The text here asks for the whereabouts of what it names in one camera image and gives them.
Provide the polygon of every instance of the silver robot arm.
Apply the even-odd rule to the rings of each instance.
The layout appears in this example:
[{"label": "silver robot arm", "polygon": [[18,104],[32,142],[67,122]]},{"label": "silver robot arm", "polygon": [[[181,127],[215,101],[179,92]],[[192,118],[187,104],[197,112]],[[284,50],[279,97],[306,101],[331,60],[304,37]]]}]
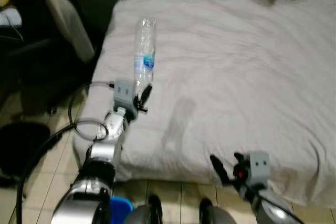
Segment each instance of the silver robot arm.
[{"label": "silver robot arm", "polygon": [[[115,82],[113,111],[105,119],[108,136],[88,148],[83,167],[55,208],[51,224],[110,224],[109,201],[125,133],[138,111],[146,112],[143,105],[151,88],[148,86],[139,100],[135,82]],[[104,129],[98,130],[97,139],[104,135]]]},{"label": "silver robot arm", "polygon": [[269,156],[265,152],[250,152],[247,155],[235,153],[238,164],[230,180],[219,159],[210,156],[212,165],[223,185],[233,185],[242,200],[251,204],[258,224],[302,224],[291,207],[268,188]]}]

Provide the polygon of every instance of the blue object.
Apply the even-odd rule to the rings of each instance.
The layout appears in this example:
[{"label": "blue object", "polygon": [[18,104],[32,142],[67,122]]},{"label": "blue object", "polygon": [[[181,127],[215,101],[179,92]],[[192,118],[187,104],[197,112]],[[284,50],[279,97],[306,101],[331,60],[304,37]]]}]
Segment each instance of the blue object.
[{"label": "blue object", "polygon": [[111,224],[122,224],[133,211],[132,203],[125,198],[113,196],[110,199]]}]

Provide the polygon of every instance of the bed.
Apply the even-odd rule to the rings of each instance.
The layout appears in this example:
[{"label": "bed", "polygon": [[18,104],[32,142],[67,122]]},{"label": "bed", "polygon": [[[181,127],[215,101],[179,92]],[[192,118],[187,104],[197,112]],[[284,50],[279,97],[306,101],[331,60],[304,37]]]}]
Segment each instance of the bed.
[{"label": "bed", "polygon": [[[276,193],[336,207],[335,0],[121,0],[93,81],[133,78],[142,16],[158,20],[153,91],[117,180],[219,184],[210,154],[231,174],[234,152],[263,150]],[[112,98],[90,89],[81,117],[103,120]],[[89,145],[74,139],[81,163]]]}]

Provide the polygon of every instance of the wrinkled sheet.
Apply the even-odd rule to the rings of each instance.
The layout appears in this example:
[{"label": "wrinkled sheet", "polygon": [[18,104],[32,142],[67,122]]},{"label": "wrinkled sheet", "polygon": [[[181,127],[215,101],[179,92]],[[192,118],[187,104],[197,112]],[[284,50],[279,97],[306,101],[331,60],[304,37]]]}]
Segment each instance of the wrinkled sheet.
[{"label": "wrinkled sheet", "polygon": [[[335,0],[122,0],[93,80],[133,78],[142,16],[158,20],[154,88],[118,180],[219,184],[210,154],[231,174],[234,152],[262,150],[276,193],[336,207]],[[103,119],[112,97],[91,88],[82,118]],[[75,137],[81,162],[90,144]]]}]

